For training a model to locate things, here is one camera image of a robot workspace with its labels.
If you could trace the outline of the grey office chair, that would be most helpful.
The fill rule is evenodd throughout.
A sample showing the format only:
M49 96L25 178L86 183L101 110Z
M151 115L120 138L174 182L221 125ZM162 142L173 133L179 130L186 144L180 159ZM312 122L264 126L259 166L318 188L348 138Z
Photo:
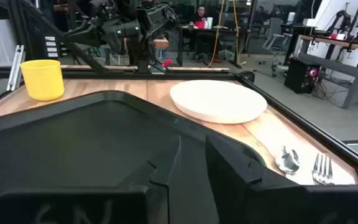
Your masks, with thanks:
M284 54L283 47L286 46L287 41L292 38L292 34L282 32L281 25L283 21L277 17L270 18L270 33L269 37L263 44L263 48L265 50L269 50L273 53L271 69L272 69L272 77L276 77L276 69L280 67L284 67L282 63L277 62L278 56Z

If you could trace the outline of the yellow plastic cup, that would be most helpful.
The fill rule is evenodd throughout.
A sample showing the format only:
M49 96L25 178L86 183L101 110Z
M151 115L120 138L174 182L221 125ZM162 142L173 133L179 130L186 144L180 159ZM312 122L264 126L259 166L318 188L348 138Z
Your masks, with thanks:
M38 101L51 101L64 94L61 63L58 60L29 60L20 64L27 94Z

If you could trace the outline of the white round plate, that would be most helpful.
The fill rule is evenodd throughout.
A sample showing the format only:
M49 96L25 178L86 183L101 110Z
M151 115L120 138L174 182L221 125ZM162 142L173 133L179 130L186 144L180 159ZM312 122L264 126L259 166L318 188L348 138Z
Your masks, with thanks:
M266 99L250 88L217 80L191 80L171 87L170 97L183 113L219 124L246 123L266 109Z

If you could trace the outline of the aluminium profile bar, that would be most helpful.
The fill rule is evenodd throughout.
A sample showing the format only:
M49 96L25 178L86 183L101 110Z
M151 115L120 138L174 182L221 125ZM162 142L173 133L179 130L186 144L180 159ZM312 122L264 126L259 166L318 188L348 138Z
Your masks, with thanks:
M11 71L9 74L9 80L7 83L7 91L14 91L19 88L22 78L21 63L24 62L24 60L25 47L24 45L17 45Z

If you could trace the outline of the black rig frame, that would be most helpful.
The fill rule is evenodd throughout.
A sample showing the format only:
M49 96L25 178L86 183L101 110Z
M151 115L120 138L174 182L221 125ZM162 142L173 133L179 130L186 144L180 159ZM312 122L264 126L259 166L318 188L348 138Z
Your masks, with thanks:
M55 26L52 0L0 0L0 19L9 19L16 39L29 52L28 59L47 59L46 37L55 37L68 47L74 58L80 58L97 73L108 69L86 55L79 44L99 47L104 43L97 20L85 18L80 26L64 32Z

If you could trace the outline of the black office desk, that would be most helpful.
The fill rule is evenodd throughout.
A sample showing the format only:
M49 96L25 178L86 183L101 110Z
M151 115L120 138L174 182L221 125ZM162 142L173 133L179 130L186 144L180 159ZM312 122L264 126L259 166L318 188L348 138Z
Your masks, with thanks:
M179 37L177 40L177 62L179 65L183 65L182 61L183 61L183 47L184 47L184 43L183 43L183 34L184 33L198 33L198 32L210 32L213 34L216 34L217 32L219 32L220 35L234 35L237 40L239 41L238 44L236 44L236 48L235 48L235 53L234 53L234 59L230 61L231 64L233 64L234 66L236 66L237 68L241 68L241 64L239 63L239 54L241 52L241 50L245 47L246 44L246 40L247 40L247 35L248 32L246 30L241 30L239 29L239 31L237 32L235 29L226 29L224 27L221 26L217 26L217 27L213 27L211 29L198 29L195 26L191 26L191 25L185 25L185 26L180 26L178 28L179 31Z

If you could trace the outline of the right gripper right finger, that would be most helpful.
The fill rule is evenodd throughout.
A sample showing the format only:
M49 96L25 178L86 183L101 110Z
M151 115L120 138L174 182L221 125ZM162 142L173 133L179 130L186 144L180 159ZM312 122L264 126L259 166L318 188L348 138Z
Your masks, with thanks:
M299 185L206 138L220 224L358 224L358 185Z

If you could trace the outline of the person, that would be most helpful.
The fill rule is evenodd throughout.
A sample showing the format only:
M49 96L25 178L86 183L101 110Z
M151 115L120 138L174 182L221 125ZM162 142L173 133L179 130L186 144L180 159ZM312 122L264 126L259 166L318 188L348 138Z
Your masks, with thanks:
M193 15L190 25L194 25L199 27L200 22L207 21L205 7L203 5L199 5L197 9L197 13ZM213 56L214 63L221 63L220 58L218 57L218 52L220 50L220 44L216 40L216 35L210 32L198 32L193 36L193 40L195 41L195 55L198 57L199 62L204 62L204 54L212 56L213 52L216 54Z

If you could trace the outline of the black serving tray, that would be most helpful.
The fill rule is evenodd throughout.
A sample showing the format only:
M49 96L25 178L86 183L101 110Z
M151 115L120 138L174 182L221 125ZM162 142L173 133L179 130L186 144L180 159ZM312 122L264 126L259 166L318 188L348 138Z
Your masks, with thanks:
M100 91L0 117L0 196L115 187L179 135L191 176L208 181L206 138L263 163L250 146L122 91Z

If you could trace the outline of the black computer tower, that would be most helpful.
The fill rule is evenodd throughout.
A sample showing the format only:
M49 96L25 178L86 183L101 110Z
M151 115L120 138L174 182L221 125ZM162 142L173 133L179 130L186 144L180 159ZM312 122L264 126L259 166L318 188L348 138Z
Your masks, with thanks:
M319 69L319 65L304 63L292 58L284 85L297 94L311 94L318 78Z

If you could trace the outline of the teal-handled metal fork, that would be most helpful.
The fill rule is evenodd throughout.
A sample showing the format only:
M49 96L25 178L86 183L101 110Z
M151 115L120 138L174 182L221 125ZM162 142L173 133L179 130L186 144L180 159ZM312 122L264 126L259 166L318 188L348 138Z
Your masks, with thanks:
M335 185L333 182L332 159L325 154L318 153L314 161L312 177L315 182L323 185Z

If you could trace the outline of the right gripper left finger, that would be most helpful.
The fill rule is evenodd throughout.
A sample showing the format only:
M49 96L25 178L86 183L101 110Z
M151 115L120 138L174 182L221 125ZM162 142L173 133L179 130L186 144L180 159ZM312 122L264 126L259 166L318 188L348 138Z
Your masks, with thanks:
M0 196L0 224L218 224L205 178L191 176L176 135L115 187L26 190Z

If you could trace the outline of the grey wood-topped workbench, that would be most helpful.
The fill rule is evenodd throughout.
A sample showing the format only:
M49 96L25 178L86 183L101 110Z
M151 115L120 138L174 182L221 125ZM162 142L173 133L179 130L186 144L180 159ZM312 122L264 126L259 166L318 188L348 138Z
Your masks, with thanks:
M333 71L337 71L349 76L354 77L354 81L351 85L344 86L348 89L347 95L343 102L342 108L348 108L354 104L354 100L358 95L358 67L343 64L341 62L333 61L328 58L321 58L308 53L308 47L315 43L327 43L331 45L337 45L344 47L347 50L358 50L358 42L335 40L324 37L310 36L310 35L299 35L301 43L300 52L297 55L298 60L305 63L312 63L320 65L323 68L328 68Z

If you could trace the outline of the metal spoon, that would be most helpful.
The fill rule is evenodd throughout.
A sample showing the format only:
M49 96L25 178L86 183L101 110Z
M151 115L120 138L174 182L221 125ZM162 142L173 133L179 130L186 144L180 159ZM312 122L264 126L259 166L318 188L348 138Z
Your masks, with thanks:
M275 163L286 178L301 183L296 175L300 169L300 160L295 150L282 146L275 155Z

